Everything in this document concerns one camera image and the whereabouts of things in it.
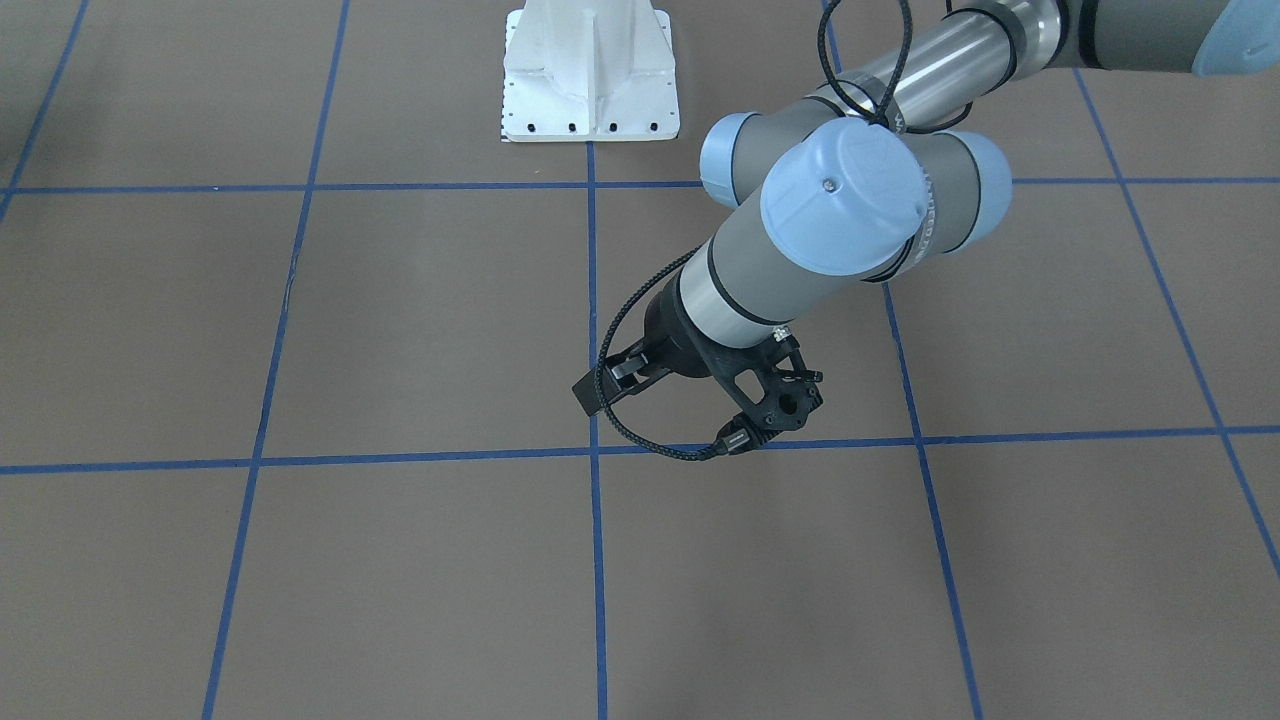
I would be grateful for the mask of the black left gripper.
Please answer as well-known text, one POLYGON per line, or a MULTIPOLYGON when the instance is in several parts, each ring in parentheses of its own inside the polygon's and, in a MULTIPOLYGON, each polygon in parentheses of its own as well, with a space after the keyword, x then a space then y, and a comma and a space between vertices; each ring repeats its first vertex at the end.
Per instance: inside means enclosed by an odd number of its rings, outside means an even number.
POLYGON ((678 286, 666 284, 648 304, 643 327, 643 340, 605 359, 599 387, 595 368, 572 386, 572 393, 586 416, 595 416, 605 405, 639 395, 669 373, 694 379, 730 378, 714 359, 708 364, 700 346, 709 340, 691 325, 678 286))

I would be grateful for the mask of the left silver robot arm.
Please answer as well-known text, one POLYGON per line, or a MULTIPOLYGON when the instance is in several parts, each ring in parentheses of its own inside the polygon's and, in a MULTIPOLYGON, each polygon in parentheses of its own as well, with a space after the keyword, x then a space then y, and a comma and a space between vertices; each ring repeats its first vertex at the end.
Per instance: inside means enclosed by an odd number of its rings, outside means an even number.
POLYGON ((1011 170, 945 123, 1046 68, 1244 76, 1277 63, 1275 1, 968 1, 890 53, 772 114, 722 118, 705 191, 731 213, 652 300, 644 337, 573 387, 599 413, 669 374, 714 378, 768 430, 820 404, 790 322, 987 236, 1011 170))

